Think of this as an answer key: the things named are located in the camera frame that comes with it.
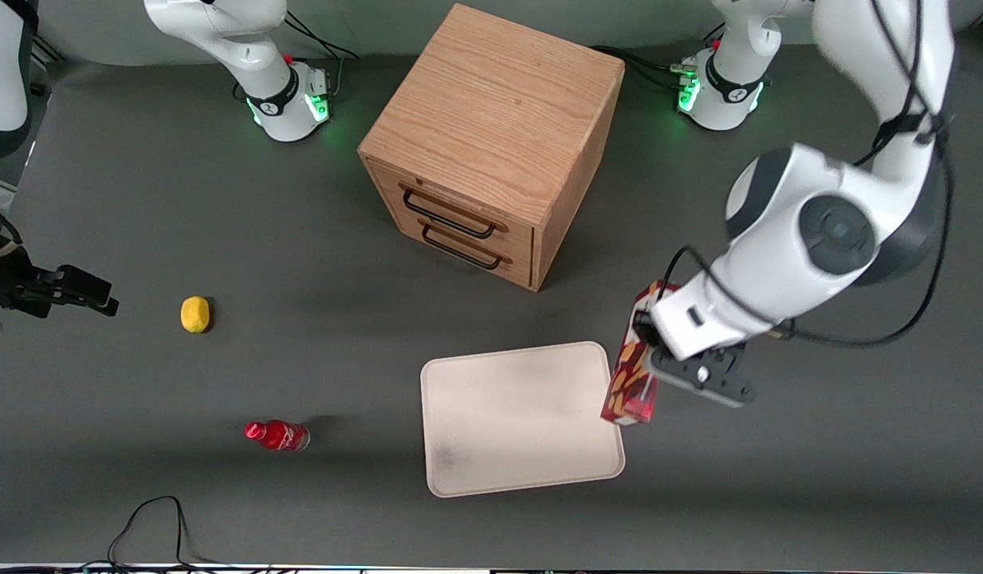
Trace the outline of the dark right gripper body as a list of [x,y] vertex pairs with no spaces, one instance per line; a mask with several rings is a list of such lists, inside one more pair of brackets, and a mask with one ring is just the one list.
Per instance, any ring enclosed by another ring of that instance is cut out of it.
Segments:
[[18,298],[18,285],[37,276],[29,255],[21,244],[0,239],[0,308],[39,313],[39,305]]

